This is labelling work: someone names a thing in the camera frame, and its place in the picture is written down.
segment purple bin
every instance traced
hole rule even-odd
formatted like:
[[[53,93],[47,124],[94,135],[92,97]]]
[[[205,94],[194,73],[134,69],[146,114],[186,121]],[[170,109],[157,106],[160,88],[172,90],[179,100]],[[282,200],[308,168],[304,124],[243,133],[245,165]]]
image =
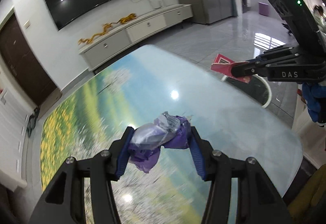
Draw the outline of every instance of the purple bin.
[[[269,16],[269,6],[266,3],[258,2],[259,14]]]

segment brown door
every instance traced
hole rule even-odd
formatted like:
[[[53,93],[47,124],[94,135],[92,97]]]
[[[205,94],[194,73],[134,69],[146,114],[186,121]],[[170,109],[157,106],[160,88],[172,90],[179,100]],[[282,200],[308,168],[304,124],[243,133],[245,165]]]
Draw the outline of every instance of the brown door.
[[[0,53],[26,94],[40,106],[56,89],[28,46],[15,15],[0,31]]]

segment purple plastic wrapper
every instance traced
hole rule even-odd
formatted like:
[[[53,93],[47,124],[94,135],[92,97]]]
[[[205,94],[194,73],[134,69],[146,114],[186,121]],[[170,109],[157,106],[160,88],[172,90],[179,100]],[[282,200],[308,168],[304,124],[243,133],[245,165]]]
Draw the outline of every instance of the purple plastic wrapper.
[[[136,129],[128,147],[129,162],[149,173],[159,160],[161,146],[169,149],[189,147],[187,138],[190,130],[190,123],[185,117],[164,112],[154,120],[154,124],[148,123]]]

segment gray tile floor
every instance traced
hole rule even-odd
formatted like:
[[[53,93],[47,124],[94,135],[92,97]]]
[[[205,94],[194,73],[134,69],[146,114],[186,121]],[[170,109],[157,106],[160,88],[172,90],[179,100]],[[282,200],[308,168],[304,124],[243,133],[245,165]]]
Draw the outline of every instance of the gray tile floor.
[[[277,46],[279,41],[288,43],[293,40],[293,37],[287,35],[281,21],[249,11],[244,13],[242,18],[229,18],[210,26],[184,23],[181,28],[181,25],[177,25],[148,38],[141,45],[155,44],[210,71],[221,79],[222,74],[210,70],[210,65],[217,53],[234,61],[244,61],[252,59],[268,48]],[[18,189],[11,195],[15,214],[22,224],[27,223],[42,193],[40,142],[43,123],[55,107],[91,77],[92,74],[89,74],[72,90],[63,95],[37,122],[27,149],[27,187]],[[273,98],[268,110],[291,127],[296,105],[297,85],[281,82],[269,82],[269,85]]]

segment metal bolt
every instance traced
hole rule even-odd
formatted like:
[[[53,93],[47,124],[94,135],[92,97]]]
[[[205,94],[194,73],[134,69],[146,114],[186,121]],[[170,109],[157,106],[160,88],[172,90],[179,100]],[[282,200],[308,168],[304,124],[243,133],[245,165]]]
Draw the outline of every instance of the metal bolt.
[[[255,164],[257,162],[257,160],[254,157],[249,157],[247,158],[247,160],[250,164]]]
[[[213,156],[215,156],[215,157],[219,157],[219,156],[222,155],[222,152],[221,152],[220,150],[213,150],[211,153],[212,153]]]
[[[66,164],[70,164],[70,163],[73,163],[75,161],[74,157],[68,157],[66,159]]]
[[[109,156],[110,155],[110,151],[108,151],[108,150],[102,150],[101,151],[101,156],[102,157],[107,157],[107,156]]]

